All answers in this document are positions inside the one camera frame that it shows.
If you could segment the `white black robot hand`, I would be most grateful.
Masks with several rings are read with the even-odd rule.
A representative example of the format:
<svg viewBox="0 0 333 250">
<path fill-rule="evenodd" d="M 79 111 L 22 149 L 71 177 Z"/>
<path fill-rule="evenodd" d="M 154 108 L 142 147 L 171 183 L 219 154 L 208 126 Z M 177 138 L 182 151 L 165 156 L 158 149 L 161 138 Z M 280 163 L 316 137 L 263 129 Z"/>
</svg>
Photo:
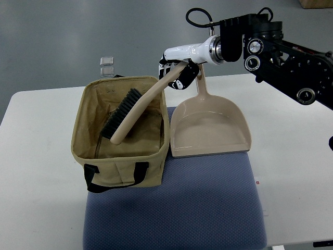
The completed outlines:
<svg viewBox="0 0 333 250">
<path fill-rule="evenodd" d="M 176 90 L 184 90 L 190 86 L 199 74 L 200 64 L 220 65 L 224 62 L 220 36 L 210 36 L 203 43 L 166 49 L 159 61 L 159 79 L 171 71 L 171 65 L 177 65 L 180 62 L 186 63 L 185 68 L 176 79 L 168 83 L 169 87 Z"/>
</svg>

